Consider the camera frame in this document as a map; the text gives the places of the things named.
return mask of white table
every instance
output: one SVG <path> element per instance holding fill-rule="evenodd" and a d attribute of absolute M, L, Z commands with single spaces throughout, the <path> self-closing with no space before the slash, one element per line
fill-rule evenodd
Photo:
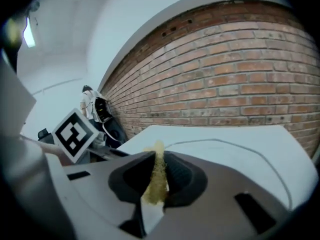
<path fill-rule="evenodd" d="M 307 153 L 280 125 L 254 127 L 151 125 L 120 146 L 118 150 L 133 155 L 142 152 L 145 147 L 153 146 L 156 140 L 163 141 L 168 151 L 234 168 L 272 193 L 287 209 L 290 208 L 290 199 L 292 210 L 308 200 L 319 180 Z M 268 163 L 282 178 L 289 195 Z"/>

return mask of ceiling light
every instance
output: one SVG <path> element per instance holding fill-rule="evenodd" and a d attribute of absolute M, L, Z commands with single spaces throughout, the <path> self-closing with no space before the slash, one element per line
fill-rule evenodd
<path fill-rule="evenodd" d="M 26 28 L 23 32 L 23 37 L 26 42 L 26 45 L 30 47 L 36 46 L 34 36 L 32 35 L 31 27 L 30 27 L 30 20 L 29 18 L 26 18 Z"/>

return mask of brick wall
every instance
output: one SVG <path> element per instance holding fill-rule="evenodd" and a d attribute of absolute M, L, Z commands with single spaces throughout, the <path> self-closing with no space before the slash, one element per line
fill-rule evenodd
<path fill-rule="evenodd" d="M 103 87 L 129 138 L 150 125 L 283 125 L 312 155 L 320 138 L 313 39 L 286 8 L 231 1 L 148 34 Z"/>

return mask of fuzzy yellow object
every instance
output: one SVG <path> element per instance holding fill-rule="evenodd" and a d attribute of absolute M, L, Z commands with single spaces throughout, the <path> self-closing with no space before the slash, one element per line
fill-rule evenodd
<path fill-rule="evenodd" d="M 155 161 L 150 183 L 142 198 L 146 203 L 152 205 L 164 203 L 168 194 L 166 163 L 164 160 L 165 145 L 162 141 L 157 140 L 153 147 L 146 147 L 143 151 L 155 151 Z"/>

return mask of backpack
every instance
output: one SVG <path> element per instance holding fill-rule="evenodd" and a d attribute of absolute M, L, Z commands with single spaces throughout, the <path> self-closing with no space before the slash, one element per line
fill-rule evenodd
<path fill-rule="evenodd" d="M 107 110 L 107 101 L 98 97 L 96 92 L 90 91 L 90 93 L 92 94 L 92 97 L 88 106 L 92 106 L 91 113 L 94 121 L 104 123 L 108 118 L 112 118 L 112 115 Z"/>

